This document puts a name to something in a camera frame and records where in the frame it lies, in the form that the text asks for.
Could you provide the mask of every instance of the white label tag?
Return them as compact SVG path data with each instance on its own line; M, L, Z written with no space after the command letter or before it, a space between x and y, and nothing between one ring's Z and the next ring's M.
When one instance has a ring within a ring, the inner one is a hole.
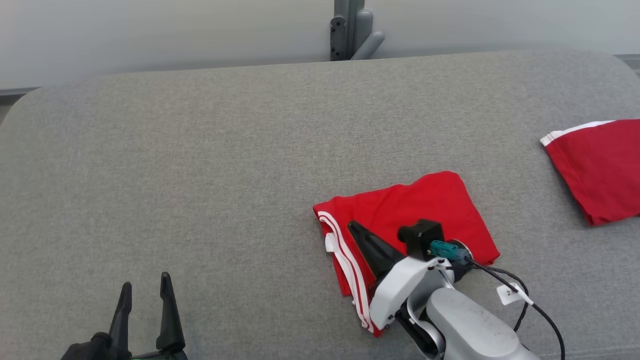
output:
M334 233L327 233L326 236L324 237L324 248L326 249L327 252L335 252L335 249L333 248L333 244L337 242L338 241L335 238Z
M514 288L518 289L518 291L522 291L522 289L515 282L510 283ZM502 301L502 305L509 305L512 302L516 302L518 300L524 300L518 293L515 293L513 290L509 289L506 285L500 285L496 289L498 291L498 295L500 296L500 300Z

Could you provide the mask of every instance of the black cable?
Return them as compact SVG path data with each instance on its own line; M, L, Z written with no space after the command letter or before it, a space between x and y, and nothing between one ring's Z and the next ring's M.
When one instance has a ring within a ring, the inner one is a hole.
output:
M493 276L494 278L496 278L502 284L505 284L509 289L511 289L511 291L513 291L515 293L519 293L520 292L520 290L516 289L507 280L503 279L498 274L496 274L495 272L493 272L490 269L486 268L485 266L483 266L483 265L479 264L478 262L474 261L472 258L465 257L465 259L468 262L470 262L473 265L475 265L476 267L478 267L480 270L483 270L487 274L489 274L489 275ZM556 326L556 323L554 323L554 321L551 320L551 317L549 317L549 315L547 315L546 312L544 312L542 309L540 309L540 306L538 306L537 304L533 304L533 305L531 305L531 307L533 307L537 312L539 312L540 315L542 315L542 317L544 317L545 320L549 323L549 325L551 325L551 328L553 328L553 330L556 333L556 336L558 338L558 343L560 343L560 360L564 360L564 357L565 357L564 340L562 339L562 334L560 334L560 330L558 330L558 326Z
M495 271L495 272L499 272L501 274L507 275L508 277L514 279L515 281L517 281L518 283L520 283L520 287L524 290L524 293L527 294L527 296L529 296L529 289L527 289L527 285L525 285L524 281L522 281L521 278L517 277L516 275L513 275L512 273L508 272L507 270L503 270L503 269L499 269L499 268L494 268L492 266L486 266L487 269ZM524 305L522 306L522 312L520 313L520 317L518 317L518 321L516 322L516 325L513 327L513 331L518 331L518 329L520 328L520 325L522 324L522 320L524 319L524 316L527 314L527 307L529 307L529 304L527 302L524 303Z

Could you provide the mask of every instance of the gray metal stand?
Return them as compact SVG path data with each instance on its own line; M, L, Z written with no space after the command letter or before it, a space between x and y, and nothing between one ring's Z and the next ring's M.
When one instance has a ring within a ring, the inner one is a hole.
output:
M331 61L368 59L385 39L373 32L373 13L364 9L364 0L334 0L330 31Z

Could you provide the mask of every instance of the folded red shirt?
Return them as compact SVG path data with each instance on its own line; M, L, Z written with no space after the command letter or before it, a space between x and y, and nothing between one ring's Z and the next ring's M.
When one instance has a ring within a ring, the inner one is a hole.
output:
M590 225L640 215L640 119L590 122L540 142Z
M326 250L333 254L340 290L344 296L353 296L362 327L375 336L382 333L369 317L373 296L369 289L376 279L347 229L350 221L357 221L405 255L398 229L428 219L440 222L445 238L464 243L476 261L492 264L500 256L462 179L453 172L429 174L411 185L334 197L315 205L314 212L322 225Z

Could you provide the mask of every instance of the gray fabric surface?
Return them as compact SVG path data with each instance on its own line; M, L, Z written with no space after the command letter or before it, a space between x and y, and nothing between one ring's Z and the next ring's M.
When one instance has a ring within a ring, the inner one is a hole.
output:
M640 80L580 51L150 72L41 88L0 127L0 348L56 359L107 331L134 286L130 348L173 277L192 359L418 359L340 296L312 205L460 174L568 359L640 355L640 218L589 228L538 139L640 117ZM495 280L460 289L513 324ZM520 337L544 360L535 312Z

